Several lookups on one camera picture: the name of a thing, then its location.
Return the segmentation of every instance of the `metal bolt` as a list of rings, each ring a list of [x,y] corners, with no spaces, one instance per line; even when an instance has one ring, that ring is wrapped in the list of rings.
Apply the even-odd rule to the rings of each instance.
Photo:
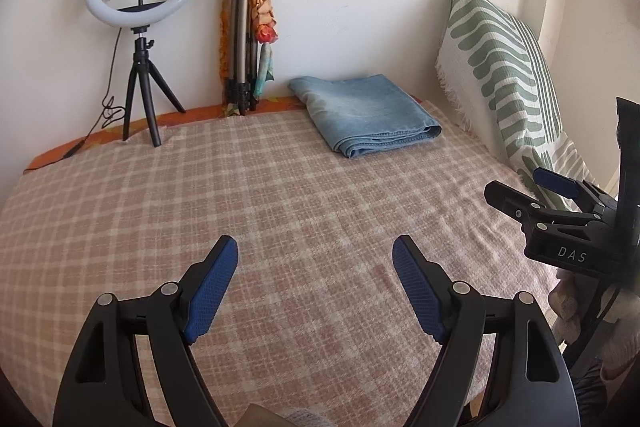
[[[160,288],[160,293],[162,295],[173,295],[178,291],[178,285],[175,282],[168,282],[167,284],[163,284],[162,288]]]
[[[533,304],[534,298],[529,292],[518,293],[518,299],[523,304]]]
[[[453,291],[460,295],[466,295],[471,291],[471,288],[466,282],[458,281],[453,283]]]
[[[98,304],[100,304],[100,306],[111,304],[111,301],[113,301],[113,295],[110,293],[103,293],[98,297]]]

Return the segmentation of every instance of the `das logo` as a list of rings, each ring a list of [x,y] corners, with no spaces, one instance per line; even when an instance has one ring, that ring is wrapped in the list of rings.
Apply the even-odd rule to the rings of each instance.
[[[560,247],[560,250],[558,251],[558,257],[564,257],[566,253],[567,253],[567,249],[565,247]],[[576,254],[574,250],[569,255],[566,255],[566,258],[567,260],[572,259],[572,261],[576,261],[575,255]],[[578,255],[577,261],[578,263],[584,263],[585,259],[587,259],[587,254],[585,252],[582,252],[581,254]]]

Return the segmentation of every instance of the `plaid blanket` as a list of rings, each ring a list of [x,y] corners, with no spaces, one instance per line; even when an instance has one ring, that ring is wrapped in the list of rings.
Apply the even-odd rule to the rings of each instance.
[[[229,423],[249,403],[309,409],[342,426],[402,425],[439,346],[391,262],[410,233],[452,279],[546,307],[554,271],[527,260],[518,225],[484,203],[515,172],[433,105],[442,135],[356,160],[331,152],[304,111],[164,128],[23,176],[0,216],[0,366],[44,425],[98,295],[148,295],[229,234],[236,275],[193,346]],[[156,418],[171,423],[141,364]],[[483,346],[470,394],[490,365]]]

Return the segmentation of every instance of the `mattress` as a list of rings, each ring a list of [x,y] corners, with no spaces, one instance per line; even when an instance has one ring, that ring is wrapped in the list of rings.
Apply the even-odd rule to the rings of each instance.
[[[230,425],[249,403],[307,408],[337,426],[401,426],[440,346],[418,325],[391,261],[409,233],[452,279],[486,295],[526,289],[546,308],[553,269],[526,259],[519,225],[484,203],[518,176],[442,124],[434,141],[346,159],[305,111],[141,132],[23,176],[0,215],[0,366],[50,425],[66,360],[98,295],[148,295],[222,234],[239,265],[193,346]],[[470,396],[490,366],[483,344]],[[141,364],[156,419],[171,424]]]

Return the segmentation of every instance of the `blue fabric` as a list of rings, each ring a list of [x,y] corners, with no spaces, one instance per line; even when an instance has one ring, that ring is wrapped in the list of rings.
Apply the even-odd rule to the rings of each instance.
[[[238,244],[234,239],[226,242],[218,258],[200,284],[189,306],[189,321],[184,328],[184,339],[193,344],[209,331],[213,317],[238,266]]]
[[[289,83],[332,150],[347,158],[430,140],[440,124],[386,76]]]
[[[394,242],[392,259],[422,331],[442,344],[447,338],[447,328],[442,323],[440,300],[400,237]]]
[[[267,80],[273,80],[273,51],[271,50],[271,45],[265,42],[260,48],[258,77],[255,79],[254,96],[262,96],[264,83]]]

